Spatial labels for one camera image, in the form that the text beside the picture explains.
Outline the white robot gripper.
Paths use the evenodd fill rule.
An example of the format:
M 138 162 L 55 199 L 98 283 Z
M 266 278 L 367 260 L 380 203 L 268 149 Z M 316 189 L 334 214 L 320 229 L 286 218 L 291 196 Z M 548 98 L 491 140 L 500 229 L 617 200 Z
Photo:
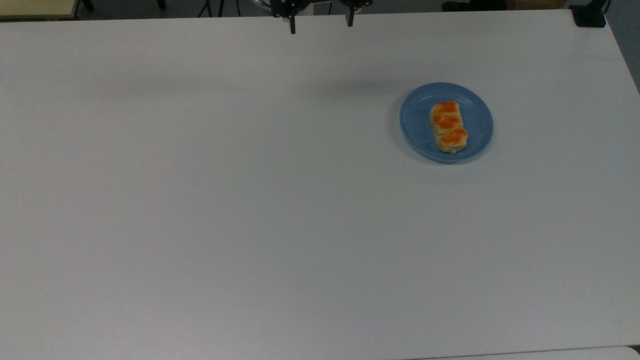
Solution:
M 317 4 L 336 2 L 347 10 L 347 27 L 354 25 L 355 12 L 374 3 L 373 0 L 271 0 L 270 13 L 274 18 L 288 19 L 290 34 L 294 35 L 297 33 L 295 16 L 299 16 Z

